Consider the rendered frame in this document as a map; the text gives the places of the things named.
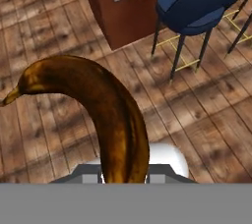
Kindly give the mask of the blue bar stool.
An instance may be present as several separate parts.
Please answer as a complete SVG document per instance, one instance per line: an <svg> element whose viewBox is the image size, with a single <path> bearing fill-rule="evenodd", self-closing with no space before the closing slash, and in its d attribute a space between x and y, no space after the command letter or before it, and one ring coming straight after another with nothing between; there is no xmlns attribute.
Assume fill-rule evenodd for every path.
<svg viewBox="0 0 252 224"><path fill-rule="evenodd" d="M182 51L186 36L202 33L205 39L199 58L195 61L200 67L213 28L221 21L224 12L237 0L157 0L157 24L151 56L154 56L158 46L160 26L164 25L179 34L178 45L169 79L172 81Z"/></svg>
<svg viewBox="0 0 252 224"><path fill-rule="evenodd" d="M248 35L245 34L245 32L248 29L249 25L252 23L252 13L249 15L248 19L246 20L246 22L245 22L245 24L243 25L242 28L240 28L234 22L234 20L239 15L239 13L241 12L241 10L245 7L245 5L247 4L248 1L249 0L243 0L237 10L233 11L232 13L228 13L227 15L225 15L225 17L227 18L227 20L238 30L238 35L234 39L234 41L232 42L232 44L229 46L226 54L230 54L237 44L252 39L252 35L248 36Z"/></svg>

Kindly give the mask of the white round object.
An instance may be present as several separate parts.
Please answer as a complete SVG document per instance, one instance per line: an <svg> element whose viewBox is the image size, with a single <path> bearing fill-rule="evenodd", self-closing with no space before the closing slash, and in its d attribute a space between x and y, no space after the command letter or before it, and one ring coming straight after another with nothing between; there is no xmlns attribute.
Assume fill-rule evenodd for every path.
<svg viewBox="0 0 252 224"><path fill-rule="evenodd" d="M111 151L107 149L100 158L88 163L100 165L103 184L145 184L151 164L169 164L176 174L186 178L189 176L184 154L167 142L129 144Z"/></svg>

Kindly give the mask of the brown yellow banana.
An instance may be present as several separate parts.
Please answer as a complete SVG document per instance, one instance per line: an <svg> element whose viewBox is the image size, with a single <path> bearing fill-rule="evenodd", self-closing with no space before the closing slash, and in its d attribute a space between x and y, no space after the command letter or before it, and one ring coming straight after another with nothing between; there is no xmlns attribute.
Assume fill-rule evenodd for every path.
<svg viewBox="0 0 252 224"><path fill-rule="evenodd" d="M99 63L57 55L27 66L0 101L4 107L23 95L60 93L80 102L96 130L106 183L144 183L150 146L141 110L124 84Z"/></svg>

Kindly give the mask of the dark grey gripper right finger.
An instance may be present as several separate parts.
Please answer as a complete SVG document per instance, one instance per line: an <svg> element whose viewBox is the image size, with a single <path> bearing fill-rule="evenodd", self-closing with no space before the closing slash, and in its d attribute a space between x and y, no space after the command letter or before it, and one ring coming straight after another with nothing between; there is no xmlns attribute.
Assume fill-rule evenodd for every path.
<svg viewBox="0 0 252 224"><path fill-rule="evenodd" d="M193 183L193 180L178 175L169 164L151 164L146 178L147 184Z"/></svg>

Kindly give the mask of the brown island with marble top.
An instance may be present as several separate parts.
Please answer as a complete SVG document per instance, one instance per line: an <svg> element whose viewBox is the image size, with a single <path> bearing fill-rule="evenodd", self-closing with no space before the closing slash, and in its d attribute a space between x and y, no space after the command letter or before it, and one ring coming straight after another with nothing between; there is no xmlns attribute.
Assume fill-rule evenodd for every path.
<svg viewBox="0 0 252 224"><path fill-rule="evenodd" d="M89 0L112 50L155 32L156 0Z"/></svg>

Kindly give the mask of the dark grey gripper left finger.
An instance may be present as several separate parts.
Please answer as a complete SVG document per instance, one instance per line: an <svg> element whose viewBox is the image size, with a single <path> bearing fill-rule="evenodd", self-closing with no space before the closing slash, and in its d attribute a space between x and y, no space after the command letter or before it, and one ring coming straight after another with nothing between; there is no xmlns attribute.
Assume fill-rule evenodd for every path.
<svg viewBox="0 0 252 224"><path fill-rule="evenodd" d="M80 164L71 174L53 181L54 184L102 184L103 178L99 164Z"/></svg>

